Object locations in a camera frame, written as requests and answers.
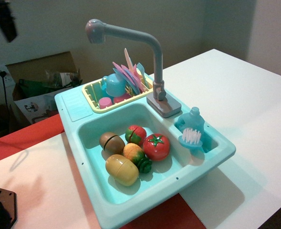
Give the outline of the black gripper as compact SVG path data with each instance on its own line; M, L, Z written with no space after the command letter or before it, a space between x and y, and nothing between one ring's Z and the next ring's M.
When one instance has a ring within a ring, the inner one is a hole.
M7 42L12 42L17 37L17 30L9 4L8 0L0 0L0 29Z

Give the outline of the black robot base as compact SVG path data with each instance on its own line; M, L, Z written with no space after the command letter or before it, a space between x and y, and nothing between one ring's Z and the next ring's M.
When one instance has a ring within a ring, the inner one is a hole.
M11 229L17 220L17 195L0 188L0 229Z

